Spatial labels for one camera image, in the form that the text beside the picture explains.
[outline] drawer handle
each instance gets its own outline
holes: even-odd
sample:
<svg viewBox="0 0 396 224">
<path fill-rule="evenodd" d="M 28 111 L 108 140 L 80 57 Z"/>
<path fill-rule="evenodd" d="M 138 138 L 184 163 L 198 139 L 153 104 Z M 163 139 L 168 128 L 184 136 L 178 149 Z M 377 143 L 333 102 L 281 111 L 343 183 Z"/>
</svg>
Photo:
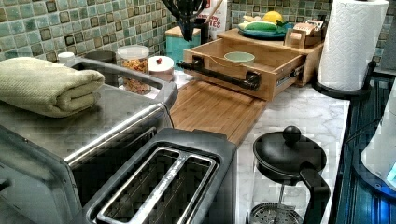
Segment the drawer handle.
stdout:
<svg viewBox="0 0 396 224">
<path fill-rule="evenodd" d="M 215 72 L 206 69 L 204 67 L 204 59 L 198 56 L 192 56 L 192 63 L 185 63 L 181 61 L 177 63 L 177 66 L 183 69 L 194 70 L 204 76 L 214 77 L 222 81 L 230 82 L 243 89 L 252 90 L 252 91 L 258 90 L 260 87 L 260 83 L 262 82 L 262 77 L 260 76 L 260 74 L 254 71 L 247 71 L 246 79 L 240 79 L 240 78 L 224 75 L 220 72 Z"/>
</svg>

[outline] french press lid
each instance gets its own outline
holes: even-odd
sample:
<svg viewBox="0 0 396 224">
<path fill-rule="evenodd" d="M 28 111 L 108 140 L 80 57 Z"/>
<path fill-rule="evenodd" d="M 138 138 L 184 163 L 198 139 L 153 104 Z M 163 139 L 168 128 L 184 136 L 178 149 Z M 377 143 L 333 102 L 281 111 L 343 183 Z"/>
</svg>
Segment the french press lid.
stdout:
<svg viewBox="0 0 396 224">
<path fill-rule="evenodd" d="M 310 167 L 320 172 L 327 159 L 323 149 L 301 135 L 295 126 L 260 136 L 253 151 L 259 171 L 275 182 L 287 185 L 295 185 L 302 180 L 300 171 L 305 164 L 311 164 Z"/>
</svg>

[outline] wooden cutting board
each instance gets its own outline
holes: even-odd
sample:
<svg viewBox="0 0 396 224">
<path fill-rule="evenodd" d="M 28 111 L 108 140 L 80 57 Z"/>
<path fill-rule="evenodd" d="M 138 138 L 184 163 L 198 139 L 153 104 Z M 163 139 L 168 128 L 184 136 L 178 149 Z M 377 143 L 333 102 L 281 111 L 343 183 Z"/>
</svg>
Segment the wooden cutting board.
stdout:
<svg viewBox="0 0 396 224">
<path fill-rule="evenodd" d="M 239 146 L 265 106 L 261 99 L 194 80 L 179 90 L 171 117 L 177 129 L 223 133 Z"/>
</svg>

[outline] french press handle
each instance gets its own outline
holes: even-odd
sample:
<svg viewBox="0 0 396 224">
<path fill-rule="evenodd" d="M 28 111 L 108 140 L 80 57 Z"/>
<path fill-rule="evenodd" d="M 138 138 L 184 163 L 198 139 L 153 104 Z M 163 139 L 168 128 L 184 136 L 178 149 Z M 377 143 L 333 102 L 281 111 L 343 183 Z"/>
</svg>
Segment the french press handle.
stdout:
<svg viewBox="0 0 396 224">
<path fill-rule="evenodd" d="M 329 202 L 329 185 L 309 162 L 301 165 L 300 176 L 311 194 L 303 224 L 319 224 L 323 219 L 326 205 Z"/>
</svg>

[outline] mosaic tile backsplash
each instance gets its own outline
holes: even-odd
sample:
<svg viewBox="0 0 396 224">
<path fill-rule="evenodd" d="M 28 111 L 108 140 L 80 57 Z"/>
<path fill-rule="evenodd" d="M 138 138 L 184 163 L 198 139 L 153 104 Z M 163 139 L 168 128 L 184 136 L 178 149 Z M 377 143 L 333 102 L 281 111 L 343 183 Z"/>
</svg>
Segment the mosaic tile backsplash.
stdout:
<svg viewBox="0 0 396 224">
<path fill-rule="evenodd" d="M 244 15 L 262 17 L 270 10 L 289 22 L 323 14 L 329 19 L 331 8 L 329 0 L 228 0 L 227 24 L 235 28 Z M 374 54 L 378 63 L 395 8 L 396 0 L 390 0 Z M 55 62 L 64 51 L 83 55 L 132 44 L 163 54 L 164 32 L 174 20 L 161 0 L 0 0 L 0 61 L 33 56 Z"/>
<path fill-rule="evenodd" d="M 52 62 L 140 44 L 160 54 L 172 16 L 158 0 L 0 0 L 0 61 L 36 57 Z"/>
</svg>

